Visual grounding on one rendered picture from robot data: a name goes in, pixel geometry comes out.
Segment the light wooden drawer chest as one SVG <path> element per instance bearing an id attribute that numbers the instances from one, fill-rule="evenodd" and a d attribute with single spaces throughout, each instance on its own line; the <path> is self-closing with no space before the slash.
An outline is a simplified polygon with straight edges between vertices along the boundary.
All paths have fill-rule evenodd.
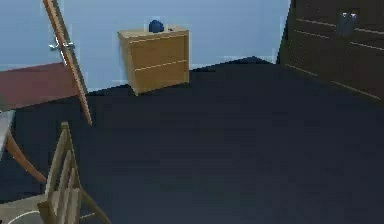
<path id="1" fill-rule="evenodd" d="M 188 29 L 166 25 L 159 33 L 139 28 L 117 34 L 128 84 L 135 95 L 189 82 Z"/>

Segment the dark blue round object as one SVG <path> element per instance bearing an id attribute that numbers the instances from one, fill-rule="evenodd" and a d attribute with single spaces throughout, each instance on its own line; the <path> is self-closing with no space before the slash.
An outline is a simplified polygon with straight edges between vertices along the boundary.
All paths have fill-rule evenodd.
<path id="1" fill-rule="evenodd" d="M 148 30 L 152 33 L 159 33 L 164 31 L 164 25 L 158 20 L 152 20 L 149 23 Z"/>

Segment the brown wooden room door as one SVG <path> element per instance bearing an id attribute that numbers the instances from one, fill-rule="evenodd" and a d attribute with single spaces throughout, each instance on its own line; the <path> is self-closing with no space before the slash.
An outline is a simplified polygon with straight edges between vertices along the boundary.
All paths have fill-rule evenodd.
<path id="1" fill-rule="evenodd" d="M 58 37 L 59 43 L 62 44 L 64 42 L 72 42 L 65 25 L 58 0 L 42 0 L 42 2 L 51 23 L 54 36 Z M 73 85 L 76 89 L 76 93 L 78 95 L 85 118 L 88 124 L 91 125 L 92 118 L 86 98 L 87 89 L 74 49 L 63 48 L 59 49 L 59 51 L 62 54 L 65 66 L 69 69 L 72 75 Z"/>

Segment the light wooden slatted chair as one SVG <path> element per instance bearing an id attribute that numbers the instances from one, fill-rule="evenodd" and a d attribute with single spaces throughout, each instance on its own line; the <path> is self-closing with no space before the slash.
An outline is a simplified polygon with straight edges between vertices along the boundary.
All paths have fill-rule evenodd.
<path id="1" fill-rule="evenodd" d="M 81 185 L 70 127 L 62 122 L 44 193 L 0 204 L 0 224 L 81 224 L 91 217 L 112 224 Z"/>

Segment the dark brown room door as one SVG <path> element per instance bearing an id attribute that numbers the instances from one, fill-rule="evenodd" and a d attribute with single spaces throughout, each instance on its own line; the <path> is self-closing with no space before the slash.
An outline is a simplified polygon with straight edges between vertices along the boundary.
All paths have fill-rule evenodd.
<path id="1" fill-rule="evenodd" d="M 384 0 L 290 0 L 277 62 L 384 101 Z"/>

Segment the grey round wooden-legged table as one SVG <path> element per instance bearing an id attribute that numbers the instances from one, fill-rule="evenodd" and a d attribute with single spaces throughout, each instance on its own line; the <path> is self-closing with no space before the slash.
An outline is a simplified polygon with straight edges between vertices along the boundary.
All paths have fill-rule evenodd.
<path id="1" fill-rule="evenodd" d="M 25 157 L 11 133 L 14 116 L 14 110 L 0 110 L 0 160 L 2 159 L 4 150 L 7 150 L 27 173 L 36 178 L 39 182 L 46 182 L 47 178 Z"/>

